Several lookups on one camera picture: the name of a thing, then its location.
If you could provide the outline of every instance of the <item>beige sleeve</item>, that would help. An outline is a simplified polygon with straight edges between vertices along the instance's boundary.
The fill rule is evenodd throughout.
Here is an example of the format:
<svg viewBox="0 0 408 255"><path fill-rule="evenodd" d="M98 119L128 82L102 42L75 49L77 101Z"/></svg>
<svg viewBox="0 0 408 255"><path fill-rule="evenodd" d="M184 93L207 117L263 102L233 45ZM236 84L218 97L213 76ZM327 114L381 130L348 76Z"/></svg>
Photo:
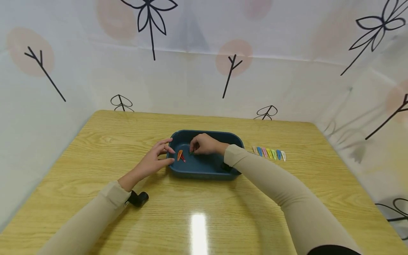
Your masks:
<svg viewBox="0 0 408 255"><path fill-rule="evenodd" d="M359 252L357 244L331 212L289 172L236 145L228 146L224 162L241 172L281 207L299 255L326 244Z"/></svg>
<svg viewBox="0 0 408 255"><path fill-rule="evenodd" d="M38 254L87 254L130 197L117 181L110 182L63 225Z"/></svg>

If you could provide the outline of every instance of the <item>table surface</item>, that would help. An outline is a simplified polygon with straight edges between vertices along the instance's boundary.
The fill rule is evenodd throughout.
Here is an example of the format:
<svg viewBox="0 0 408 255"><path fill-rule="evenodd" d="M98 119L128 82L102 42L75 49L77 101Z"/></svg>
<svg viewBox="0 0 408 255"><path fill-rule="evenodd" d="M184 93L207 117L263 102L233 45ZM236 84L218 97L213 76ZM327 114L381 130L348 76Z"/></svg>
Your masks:
<svg viewBox="0 0 408 255"><path fill-rule="evenodd" d="M0 254L34 254L109 181L180 129L227 131L245 148L281 149L275 161L306 184L366 254L408 254L330 144L311 123L97 111L0 235ZM138 183L150 200L128 206L102 234L99 254L296 254L279 207L244 176Z"/></svg>

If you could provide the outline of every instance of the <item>plastic tray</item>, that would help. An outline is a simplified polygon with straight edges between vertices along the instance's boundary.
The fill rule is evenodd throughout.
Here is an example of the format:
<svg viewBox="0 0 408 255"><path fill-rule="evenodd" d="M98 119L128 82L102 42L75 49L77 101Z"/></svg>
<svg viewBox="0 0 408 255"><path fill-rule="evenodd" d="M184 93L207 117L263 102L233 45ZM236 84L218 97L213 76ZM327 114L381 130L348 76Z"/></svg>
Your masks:
<svg viewBox="0 0 408 255"><path fill-rule="evenodd" d="M167 153L167 157L175 158L175 162L169 167L174 176L180 178L208 179L208 180L233 180L241 173L235 168L229 167L224 163L224 158L218 154L194 155L189 154L191 140L199 134L206 133L212 138L229 144L236 144L243 148L241 139L228 132L198 131L198 130L180 130L171 137L173 141L169 144L176 152ZM186 162L177 161L177 153L183 150L183 156Z"/></svg>

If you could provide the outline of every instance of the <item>finger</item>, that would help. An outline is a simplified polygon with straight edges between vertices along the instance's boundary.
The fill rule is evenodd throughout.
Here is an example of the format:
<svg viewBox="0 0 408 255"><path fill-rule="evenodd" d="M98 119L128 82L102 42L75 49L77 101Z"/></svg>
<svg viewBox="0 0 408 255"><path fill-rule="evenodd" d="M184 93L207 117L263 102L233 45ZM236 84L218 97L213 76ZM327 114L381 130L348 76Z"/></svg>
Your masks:
<svg viewBox="0 0 408 255"><path fill-rule="evenodd" d="M194 145L195 145L196 143L198 143L197 136L194 137L194 138L191 140L191 142L190 142L190 152L193 152L193 151L194 151Z"/></svg>
<svg viewBox="0 0 408 255"><path fill-rule="evenodd" d="M173 148L171 148L169 145L167 145L167 144L165 144L164 145L164 149L166 150L166 151L168 151L168 152L170 152L170 153L176 153L174 150L173 150Z"/></svg>
<svg viewBox="0 0 408 255"><path fill-rule="evenodd" d="M194 151L194 154L196 155L204 154L203 148L198 148L197 150Z"/></svg>
<svg viewBox="0 0 408 255"><path fill-rule="evenodd" d="M155 149L155 148L157 148L158 146L160 146L160 145L162 145L162 144L169 143L169 142L171 142L171 141L173 141L173 138L167 138L167 139L158 141L158 142L156 142L155 145L153 145L152 149Z"/></svg>
<svg viewBox="0 0 408 255"><path fill-rule="evenodd" d="M159 155L164 155L164 154L167 154L166 150L162 150Z"/></svg>
<svg viewBox="0 0 408 255"><path fill-rule="evenodd" d="M156 161L157 163L157 168L161 169L165 166L171 165L174 163L174 158L170 157L170 158L166 158L164 160L158 160Z"/></svg>
<svg viewBox="0 0 408 255"><path fill-rule="evenodd" d="M163 150L166 150L170 153L175 153L175 151L167 144L161 144L157 148L154 149L157 156L160 155Z"/></svg>

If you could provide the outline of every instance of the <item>left hand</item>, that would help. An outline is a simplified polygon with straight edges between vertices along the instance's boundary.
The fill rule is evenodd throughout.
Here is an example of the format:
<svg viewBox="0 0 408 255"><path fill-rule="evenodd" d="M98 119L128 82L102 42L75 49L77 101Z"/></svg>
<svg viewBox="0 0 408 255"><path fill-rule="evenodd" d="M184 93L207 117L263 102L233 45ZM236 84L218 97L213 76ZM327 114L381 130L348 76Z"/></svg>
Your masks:
<svg viewBox="0 0 408 255"><path fill-rule="evenodd" d="M135 168L118 180L122 188L130 192L139 181L158 172L161 168L172 164L174 158L166 158L163 160L157 158L159 155L166 154L167 152L175 153L175 151L167 145L167 143L172 140L173 138L164 139L153 145L152 149L146 153Z"/></svg>

